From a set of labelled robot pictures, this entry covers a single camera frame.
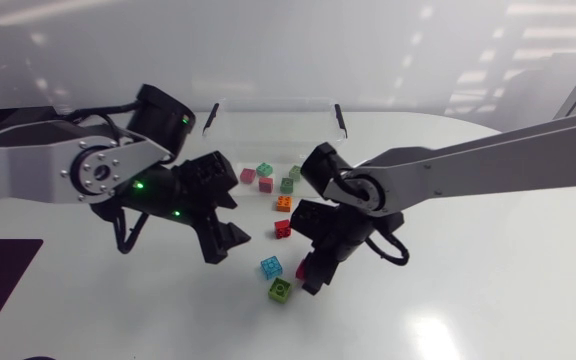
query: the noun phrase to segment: black cable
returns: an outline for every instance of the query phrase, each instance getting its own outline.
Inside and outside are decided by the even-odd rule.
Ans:
[[[117,145],[119,145],[119,139],[121,139],[121,131],[119,130],[119,127],[117,126],[117,124],[115,124],[115,122],[112,120],[112,118],[106,114],[95,114],[95,115],[99,116],[100,118],[104,119],[104,121],[106,121],[108,126],[110,126],[110,130],[112,131],[112,137],[117,142]],[[94,115],[87,115],[81,119],[73,120],[71,122],[75,125],[80,125],[81,123],[86,121],[91,116],[94,116]]]
[[[128,239],[126,239],[126,217],[123,215],[118,216],[113,221],[112,225],[115,230],[115,240],[117,242],[117,250],[119,250],[122,254],[128,254],[132,248],[137,243],[137,239],[139,238],[139,233],[141,233],[141,229],[143,229],[146,221],[148,220],[148,214],[141,213],[137,223],[135,223],[135,227],[130,229],[130,235]]]
[[[112,137],[115,138],[115,141],[117,142],[117,146],[119,146],[120,145],[119,141],[121,139],[121,132],[119,131],[117,124],[115,124],[115,122],[112,121],[110,116],[108,116],[106,114],[100,114],[98,116],[100,118],[104,119],[108,123],[108,126],[110,126],[110,131],[112,131]]]
[[[107,106],[107,107],[100,107],[100,108],[90,108],[90,109],[79,109],[71,112],[70,114],[64,116],[64,120],[66,121],[74,121],[79,118],[87,118],[91,115],[110,115],[110,114],[120,114],[129,111],[136,110],[141,102],[139,100],[132,102],[126,105],[120,106]]]
[[[363,201],[370,200],[370,195],[368,195],[368,193],[366,193],[365,191],[361,191],[359,189],[352,188],[350,185],[346,184],[344,179],[341,178],[341,174],[339,168],[337,168],[337,164],[335,164],[335,162],[332,160],[330,156],[327,156],[326,160],[328,161],[328,166],[330,166],[334,172],[333,181],[335,182],[335,184],[337,184],[337,186],[339,186],[341,190],[356,198],[362,199]]]
[[[388,241],[390,244],[392,244],[395,248],[397,248],[397,250],[399,250],[399,252],[401,252],[400,258],[394,257],[390,254],[387,254],[385,251],[381,250],[381,248],[379,248],[379,246],[377,246],[377,244],[375,244],[370,238],[366,239],[366,244],[368,244],[368,247],[370,247],[370,249],[372,249],[372,251],[379,254],[379,256],[381,256],[382,259],[385,259],[388,262],[391,262],[397,266],[404,266],[404,265],[408,264],[408,260],[410,259],[410,254],[408,253],[408,249],[406,249],[404,244],[402,244],[401,241],[399,241],[399,239],[397,239],[395,237],[395,235],[392,235],[392,234],[386,234],[384,236],[384,238],[386,239],[386,241]]]

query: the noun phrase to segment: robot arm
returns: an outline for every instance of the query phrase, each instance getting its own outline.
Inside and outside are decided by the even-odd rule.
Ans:
[[[127,111],[133,117],[120,129],[109,114]],[[79,126],[90,116],[109,126]],[[204,260],[217,264],[228,249],[250,240],[215,213],[237,206],[228,194],[237,185],[230,163],[214,152],[163,166],[176,159],[194,124],[190,109],[150,85],[134,103],[65,116],[51,107],[0,109],[0,198],[90,204],[113,224],[124,254],[151,215],[187,224],[197,232]],[[142,213],[130,230],[124,208]]]
[[[438,150],[391,149],[354,169],[323,144],[302,175],[340,204],[302,201],[292,217],[291,226],[313,241],[300,270],[314,295],[363,242],[405,265],[408,251],[392,232],[403,225],[402,210],[427,199],[576,186],[576,116]],[[375,230],[401,257],[370,240]]]

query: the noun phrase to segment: orange block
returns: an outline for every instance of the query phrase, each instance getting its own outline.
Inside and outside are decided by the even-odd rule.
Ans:
[[[290,196],[280,196],[277,200],[277,211],[290,212],[292,198]]]

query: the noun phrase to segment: red block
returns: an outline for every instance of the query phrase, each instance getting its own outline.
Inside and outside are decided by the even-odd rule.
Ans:
[[[244,169],[241,172],[241,175],[239,175],[239,180],[241,180],[241,182],[244,184],[252,184],[252,182],[255,181],[256,175],[257,175],[257,172],[255,170]]]
[[[306,279],[306,270],[304,269],[304,260],[301,260],[301,263],[299,263],[299,267],[297,268],[297,273],[295,274],[295,277],[299,280],[305,280]]]
[[[259,178],[259,191],[272,193],[272,178]]]
[[[288,237],[290,233],[290,220],[282,220],[275,223],[275,235],[277,239]]]

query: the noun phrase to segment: blue block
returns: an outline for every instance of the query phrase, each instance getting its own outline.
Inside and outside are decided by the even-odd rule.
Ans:
[[[273,256],[271,258],[262,261],[261,270],[263,270],[264,274],[266,275],[266,280],[270,280],[275,276],[281,275],[284,272],[276,256]]]

